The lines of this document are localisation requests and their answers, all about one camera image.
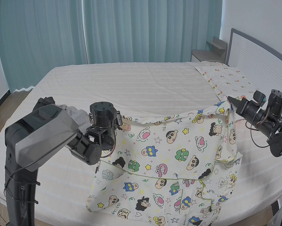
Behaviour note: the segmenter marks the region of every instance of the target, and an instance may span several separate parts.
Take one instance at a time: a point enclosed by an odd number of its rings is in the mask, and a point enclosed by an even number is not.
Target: brown floor
[[[22,101],[26,98],[26,96],[30,93],[30,91],[21,91],[12,93],[7,100],[0,106],[0,131],[3,129],[6,121],[11,117],[13,112],[17,109],[17,107],[22,103]],[[4,220],[8,222],[8,213],[7,208],[0,204],[0,225],[5,225]],[[272,218],[272,209],[268,207],[261,213],[248,217],[240,222],[237,222],[231,226],[263,226],[268,223],[268,221]],[[39,220],[35,220],[37,226],[50,226],[44,222]]]

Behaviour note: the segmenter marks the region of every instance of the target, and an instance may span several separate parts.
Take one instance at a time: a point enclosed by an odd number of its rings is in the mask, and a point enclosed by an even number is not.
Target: bed
[[[276,55],[252,42],[244,34],[236,31],[231,34],[227,64],[240,68],[250,77],[252,67],[246,58],[256,54],[255,59],[262,63],[263,58]],[[274,60],[268,69],[276,68],[282,60]],[[29,113],[40,97],[53,96],[56,104],[67,104],[89,111],[89,105],[96,101],[110,101],[122,114],[140,112],[148,115],[176,114],[183,111],[206,108],[219,102],[209,83],[195,70],[201,63],[114,63],[101,65],[72,65],[51,70],[26,97],[11,118],[11,125]],[[273,84],[282,90],[282,83]],[[269,95],[270,89],[262,92]],[[221,214],[214,225],[229,225],[267,208],[282,195],[282,157],[275,158],[268,148],[255,147],[245,128],[245,121],[236,122],[240,143],[238,150],[243,154],[240,177],[230,200],[223,203]],[[253,132],[258,145],[266,143],[266,137]],[[4,130],[0,133],[0,202],[6,205],[4,189],[5,145]],[[63,148],[39,169],[35,205],[35,218],[54,226],[64,225],[115,225],[129,226],[131,221],[103,213],[89,213],[86,198],[89,196],[95,166],[88,166],[73,157]]]

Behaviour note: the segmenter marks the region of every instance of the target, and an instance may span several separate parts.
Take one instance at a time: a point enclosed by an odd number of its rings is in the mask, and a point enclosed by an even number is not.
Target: white headboard panel
[[[240,68],[267,98],[271,89],[282,91],[282,54],[233,28],[226,64]]]

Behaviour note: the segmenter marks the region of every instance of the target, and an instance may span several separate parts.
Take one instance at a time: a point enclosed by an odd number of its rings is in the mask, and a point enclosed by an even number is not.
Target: gray cloth
[[[58,105],[65,109],[68,115],[77,123],[79,130],[85,135],[86,129],[91,126],[89,115],[84,110],[78,110],[74,106]]]

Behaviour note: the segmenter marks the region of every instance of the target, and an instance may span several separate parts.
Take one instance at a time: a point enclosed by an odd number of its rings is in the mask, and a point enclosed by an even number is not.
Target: curtain
[[[56,66],[185,62],[221,13],[222,0],[0,0],[0,57],[11,91]]]

